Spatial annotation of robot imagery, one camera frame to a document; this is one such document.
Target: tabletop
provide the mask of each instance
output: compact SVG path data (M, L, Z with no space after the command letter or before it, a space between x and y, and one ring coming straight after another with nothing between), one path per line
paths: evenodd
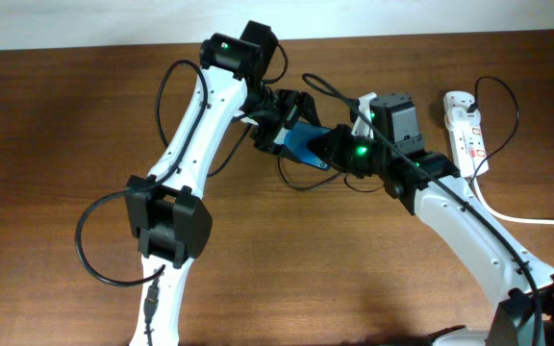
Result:
M554 217L554 31L284 41L275 87L309 91L322 124L349 122L338 100L301 80L316 73L349 97L409 92L427 149L449 156L441 99L505 80L521 106L508 147L480 178L506 214ZM127 345L140 288L98 283L80 265L74 229L95 199L146 174L164 151L153 116L158 84L199 44L0 52L0 345ZM268 75L283 61L275 55ZM172 137L195 75L177 70L162 118ZM488 150L514 126L510 97L480 90ZM213 167L244 126L227 131ZM326 177L285 162L294 183ZM354 180L370 188L375 178ZM183 344L339 345L466 324L488 329L493 308L450 248L383 190L341 180L311 192L286 187L276 159L243 142L207 181L214 226L183 297ZM554 266L554 227L502 222ZM124 202L97 210L84 231L88 259L120 280L141 275Z

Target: white wall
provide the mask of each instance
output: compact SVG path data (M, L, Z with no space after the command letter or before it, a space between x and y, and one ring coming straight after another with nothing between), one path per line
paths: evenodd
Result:
M554 29L554 0L0 0L0 49Z

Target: power strip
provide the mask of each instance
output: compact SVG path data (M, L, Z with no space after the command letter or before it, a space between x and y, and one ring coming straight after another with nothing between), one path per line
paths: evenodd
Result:
M443 97L443 121L450 133L452 159L464 178L473 176L476 168L487 157L480 128L480 111L467 112L474 102L473 95L464 91L450 91ZM488 170L489 164L485 161L480 166L478 175Z

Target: blue object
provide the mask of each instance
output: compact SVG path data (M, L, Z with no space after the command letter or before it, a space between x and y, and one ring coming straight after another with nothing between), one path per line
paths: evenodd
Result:
M307 149L307 142L329 131L330 129L299 121L284 138L284 145L303 163L326 171L330 166Z

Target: wooden surface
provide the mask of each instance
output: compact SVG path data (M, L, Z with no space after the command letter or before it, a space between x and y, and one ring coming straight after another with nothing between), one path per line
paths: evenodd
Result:
M288 77L309 90L317 73L345 94L407 91L427 148L449 153L441 98L505 79L522 108L514 142L482 178L489 203L510 215L554 217L554 32L367 37L284 42ZM198 45L0 52L0 345L126 345L140 289L100 284L81 267L74 227L96 198L143 175L163 152L153 102L168 65ZM281 59L270 69L276 75ZM167 87L163 122L172 136L194 75ZM338 101L314 93L326 126L348 122ZM514 123L505 92L480 96L489 149ZM214 166L243 126L228 130ZM213 233L191 269L181 311L185 344L338 345L468 324L486 329L493 310L451 250L383 191L341 182L308 193L285 187L275 158L250 140L207 182ZM309 184L325 176L288 164ZM376 180L354 182L374 186ZM554 265L554 227L504 223ZM88 258L120 279L140 275L124 203L98 210L84 234Z

